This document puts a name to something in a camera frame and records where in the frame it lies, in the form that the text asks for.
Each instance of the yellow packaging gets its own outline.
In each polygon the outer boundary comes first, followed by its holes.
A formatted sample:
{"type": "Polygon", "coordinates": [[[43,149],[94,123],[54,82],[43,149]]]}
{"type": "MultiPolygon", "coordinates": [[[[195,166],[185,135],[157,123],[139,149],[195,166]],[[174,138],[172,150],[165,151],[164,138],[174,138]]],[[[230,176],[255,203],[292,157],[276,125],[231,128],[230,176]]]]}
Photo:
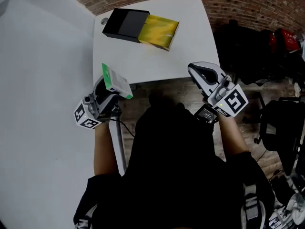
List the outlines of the yellow packaging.
{"type": "Polygon", "coordinates": [[[179,22],[148,15],[138,40],[169,51],[179,22]]]}

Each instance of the black clothing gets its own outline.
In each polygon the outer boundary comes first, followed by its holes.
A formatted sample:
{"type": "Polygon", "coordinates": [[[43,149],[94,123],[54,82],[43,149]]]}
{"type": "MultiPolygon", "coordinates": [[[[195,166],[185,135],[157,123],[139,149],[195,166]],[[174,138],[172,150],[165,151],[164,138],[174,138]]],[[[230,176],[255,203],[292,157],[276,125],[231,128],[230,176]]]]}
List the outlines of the black clothing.
{"type": "Polygon", "coordinates": [[[227,162],[215,155],[213,126],[188,110],[149,108],[136,125],[124,176],[88,180],[74,223],[97,205],[96,228],[240,228],[243,183],[273,211],[274,195],[249,152],[227,162]]]}

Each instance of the black chair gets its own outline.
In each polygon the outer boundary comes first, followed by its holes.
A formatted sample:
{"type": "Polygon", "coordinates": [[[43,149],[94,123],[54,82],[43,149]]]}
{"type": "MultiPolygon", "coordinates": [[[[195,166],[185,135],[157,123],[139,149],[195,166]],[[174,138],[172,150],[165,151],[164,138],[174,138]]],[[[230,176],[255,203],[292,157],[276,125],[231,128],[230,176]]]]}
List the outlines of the black chair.
{"type": "Polygon", "coordinates": [[[259,99],[263,108],[260,111],[259,138],[255,138],[254,142],[259,144],[262,141],[267,150],[278,152],[286,175],[291,174],[299,154],[296,171],[305,174],[305,150],[300,144],[305,120],[303,98],[281,97],[267,105],[260,94],[259,99]]]}
{"type": "Polygon", "coordinates": [[[236,74],[244,84],[261,86],[267,81],[292,78],[305,87],[302,51],[289,53],[280,33],[275,33],[277,49],[269,44],[271,31],[256,31],[230,20],[213,34],[220,66],[236,74]]]}

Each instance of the wooden floor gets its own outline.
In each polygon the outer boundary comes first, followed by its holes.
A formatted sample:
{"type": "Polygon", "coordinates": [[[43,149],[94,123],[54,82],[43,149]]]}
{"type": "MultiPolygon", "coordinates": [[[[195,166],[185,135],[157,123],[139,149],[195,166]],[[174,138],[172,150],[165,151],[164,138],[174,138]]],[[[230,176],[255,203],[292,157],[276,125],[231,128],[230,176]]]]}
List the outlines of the wooden floor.
{"type": "MultiPolygon", "coordinates": [[[[294,86],[289,79],[276,83],[268,82],[261,87],[258,87],[256,84],[239,84],[246,94],[249,104],[245,107],[243,112],[236,117],[236,121],[246,143],[250,147],[253,158],[258,160],[266,150],[262,142],[260,145],[253,142],[253,139],[258,136],[259,124],[244,124],[242,118],[244,116],[258,116],[257,111],[261,108],[261,105],[259,100],[256,98],[255,93],[260,92],[263,96],[264,102],[268,103],[270,100],[278,100],[281,96],[294,96],[294,86]]],[[[137,89],[132,91],[134,97],[131,100],[124,99],[120,101],[120,107],[122,109],[121,120],[125,122],[133,133],[135,133],[134,128],[137,120],[150,106],[148,96],[152,89],[162,90],[165,95],[171,96],[171,98],[177,103],[183,103],[185,108],[192,114],[194,114],[203,105],[201,91],[192,82],[191,78],[137,84],[137,89]]],[[[128,133],[124,126],[121,126],[121,128],[126,163],[128,165],[132,150],[133,137],[128,133]]],[[[213,137],[216,155],[225,160],[218,123],[215,125],[213,137]]],[[[276,152],[266,151],[258,164],[265,172],[267,178],[271,177],[276,170],[282,170],[282,165],[276,152]]]]}

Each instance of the person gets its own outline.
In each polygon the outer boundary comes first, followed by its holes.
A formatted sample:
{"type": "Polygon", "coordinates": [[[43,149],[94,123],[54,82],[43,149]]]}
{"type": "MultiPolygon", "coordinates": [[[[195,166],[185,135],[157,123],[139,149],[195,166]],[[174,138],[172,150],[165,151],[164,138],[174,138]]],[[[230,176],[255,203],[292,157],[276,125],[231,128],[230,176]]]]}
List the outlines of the person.
{"type": "Polygon", "coordinates": [[[150,97],[126,172],[118,172],[108,123],[95,128],[94,174],[74,216],[79,229],[241,228],[244,184],[256,184],[266,223],[275,197],[235,120],[219,114],[226,162],[211,124],[183,104],[150,97]]]}

